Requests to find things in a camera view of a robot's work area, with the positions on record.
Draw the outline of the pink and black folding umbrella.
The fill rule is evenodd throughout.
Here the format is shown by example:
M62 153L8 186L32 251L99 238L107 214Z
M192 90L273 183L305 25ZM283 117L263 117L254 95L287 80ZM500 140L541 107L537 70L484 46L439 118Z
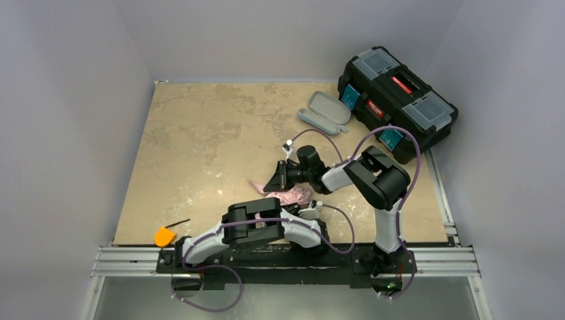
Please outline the pink and black folding umbrella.
M259 194L266 198L275 198L281 202L281 205L306 205L311 200L311 192L308 189L300 186L294 186L288 191L264 191L265 185L260 183L255 183L254 181L248 180L250 186Z

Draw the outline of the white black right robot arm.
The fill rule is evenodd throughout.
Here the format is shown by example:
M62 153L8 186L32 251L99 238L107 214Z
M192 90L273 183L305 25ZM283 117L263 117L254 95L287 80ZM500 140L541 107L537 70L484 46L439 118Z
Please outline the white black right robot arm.
M392 263L402 254L404 240L400 226L400 207L408 195L409 174L378 148L370 146L345 164L329 167L312 145L298 148L296 161L281 160L263 193L291 191L307 183L316 193L329 195L353 185L373 207L376 221L376 260Z

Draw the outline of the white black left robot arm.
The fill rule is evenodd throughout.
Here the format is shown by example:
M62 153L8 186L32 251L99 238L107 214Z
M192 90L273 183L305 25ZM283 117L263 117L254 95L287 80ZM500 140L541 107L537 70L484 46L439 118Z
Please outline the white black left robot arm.
M312 251L322 245L326 223L318 217L304 218L300 210L298 203L283 205L277 198L233 204L208 231L176 241L173 265L192 267L227 249L251 249L282 239Z

